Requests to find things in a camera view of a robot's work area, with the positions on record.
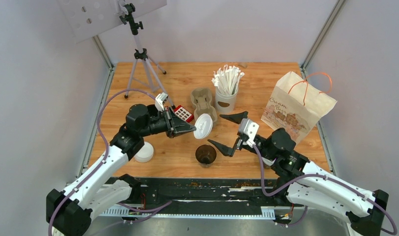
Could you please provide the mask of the white cup lid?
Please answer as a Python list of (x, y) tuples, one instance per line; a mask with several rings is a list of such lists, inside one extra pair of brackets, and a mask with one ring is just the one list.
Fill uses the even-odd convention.
[(209, 114), (201, 114), (195, 122), (196, 130), (193, 132), (193, 135), (196, 139), (201, 140), (210, 134), (213, 128), (213, 120)]

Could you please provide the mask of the clear brown printed coffee cup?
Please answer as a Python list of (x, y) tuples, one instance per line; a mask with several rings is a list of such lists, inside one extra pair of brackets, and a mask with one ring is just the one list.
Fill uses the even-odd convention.
[(195, 151), (195, 158), (201, 167), (210, 167), (216, 160), (216, 150), (211, 145), (201, 145)]

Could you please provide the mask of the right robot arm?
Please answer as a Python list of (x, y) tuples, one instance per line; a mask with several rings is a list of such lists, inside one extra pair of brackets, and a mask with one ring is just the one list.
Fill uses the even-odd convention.
[(269, 137), (258, 135), (259, 125), (248, 112), (221, 115), (239, 125), (233, 147), (210, 140), (224, 156), (246, 149), (258, 156), (261, 189), (277, 205), (287, 202), (312, 207), (333, 215), (362, 236), (397, 234), (397, 227), (386, 211), (389, 195), (383, 190), (362, 189), (325, 171), (306, 156), (295, 151), (296, 142), (285, 128)]

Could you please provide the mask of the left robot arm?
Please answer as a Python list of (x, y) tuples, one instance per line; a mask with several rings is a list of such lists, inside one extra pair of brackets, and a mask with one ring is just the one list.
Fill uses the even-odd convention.
[(136, 104), (129, 108), (125, 123), (105, 152), (90, 168), (62, 191), (53, 189), (46, 197), (48, 234), (56, 229), (65, 236), (82, 236), (92, 221), (113, 205), (141, 198), (140, 182), (125, 174), (111, 186), (104, 183), (129, 162), (144, 146), (144, 137), (165, 133), (174, 138), (196, 130), (170, 108), (159, 111), (155, 105)]

